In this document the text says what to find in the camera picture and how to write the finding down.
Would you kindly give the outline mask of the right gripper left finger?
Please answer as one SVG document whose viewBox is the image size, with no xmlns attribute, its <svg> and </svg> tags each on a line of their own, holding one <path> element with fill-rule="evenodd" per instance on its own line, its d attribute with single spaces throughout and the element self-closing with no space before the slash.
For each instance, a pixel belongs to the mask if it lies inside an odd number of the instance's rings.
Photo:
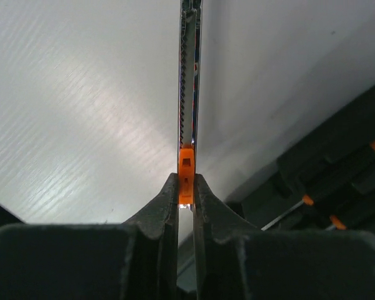
<svg viewBox="0 0 375 300">
<path fill-rule="evenodd" d="M 0 299 L 175 299 L 178 176 L 121 224 L 0 229 Z"/>
</svg>

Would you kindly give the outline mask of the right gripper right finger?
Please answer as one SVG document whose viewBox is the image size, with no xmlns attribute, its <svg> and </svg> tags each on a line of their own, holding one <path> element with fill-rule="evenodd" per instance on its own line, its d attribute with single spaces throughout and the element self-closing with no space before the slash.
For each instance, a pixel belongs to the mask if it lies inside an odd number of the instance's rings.
<svg viewBox="0 0 375 300">
<path fill-rule="evenodd" d="M 263 231 L 194 180 L 199 299 L 375 299 L 375 236 Z"/>
</svg>

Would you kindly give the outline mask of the small orange precision screwdriver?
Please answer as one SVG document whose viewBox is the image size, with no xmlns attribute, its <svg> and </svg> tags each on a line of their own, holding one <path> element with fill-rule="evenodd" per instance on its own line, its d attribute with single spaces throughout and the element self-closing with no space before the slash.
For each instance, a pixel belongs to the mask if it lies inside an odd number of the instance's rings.
<svg viewBox="0 0 375 300">
<path fill-rule="evenodd" d="M 331 224 L 326 228 L 327 231 L 346 230 L 347 226 L 335 215 L 329 217 Z"/>
</svg>

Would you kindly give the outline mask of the black plastic tool case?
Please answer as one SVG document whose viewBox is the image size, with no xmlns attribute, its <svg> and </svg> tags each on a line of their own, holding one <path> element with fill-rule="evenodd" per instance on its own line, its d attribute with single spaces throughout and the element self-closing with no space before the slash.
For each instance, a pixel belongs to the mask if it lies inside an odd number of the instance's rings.
<svg viewBox="0 0 375 300">
<path fill-rule="evenodd" d="M 261 229 L 304 195 L 303 205 L 268 230 L 323 230 L 337 216 L 375 234 L 375 85 L 277 159 L 277 171 L 227 206 Z"/>
</svg>

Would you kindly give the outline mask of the small orange chisel bit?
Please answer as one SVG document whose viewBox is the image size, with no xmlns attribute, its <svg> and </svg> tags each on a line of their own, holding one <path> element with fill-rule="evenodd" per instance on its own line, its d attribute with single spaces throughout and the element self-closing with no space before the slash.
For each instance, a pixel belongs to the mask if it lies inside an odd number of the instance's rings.
<svg viewBox="0 0 375 300">
<path fill-rule="evenodd" d="M 179 29 L 179 207 L 194 204 L 198 101 L 201 64 L 202 1 L 181 1 Z"/>
</svg>

